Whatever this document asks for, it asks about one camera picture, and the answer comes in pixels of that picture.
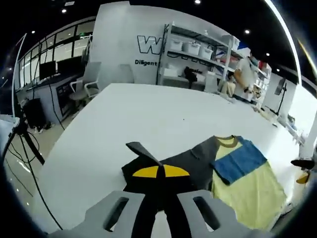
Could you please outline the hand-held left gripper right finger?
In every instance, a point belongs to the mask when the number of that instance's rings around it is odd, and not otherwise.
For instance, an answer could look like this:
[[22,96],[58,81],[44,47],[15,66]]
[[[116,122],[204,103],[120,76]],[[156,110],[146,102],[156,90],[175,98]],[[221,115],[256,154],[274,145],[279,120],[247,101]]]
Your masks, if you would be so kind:
[[166,215],[172,238],[272,238],[239,223],[235,211],[207,190],[179,193]]

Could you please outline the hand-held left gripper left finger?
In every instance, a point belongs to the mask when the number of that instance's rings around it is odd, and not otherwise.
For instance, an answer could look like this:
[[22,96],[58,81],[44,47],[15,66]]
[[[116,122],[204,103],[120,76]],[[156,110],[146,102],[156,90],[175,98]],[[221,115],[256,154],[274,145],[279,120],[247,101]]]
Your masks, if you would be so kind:
[[145,194],[113,191],[85,213],[72,229],[49,234],[50,238],[150,238],[156,218]]

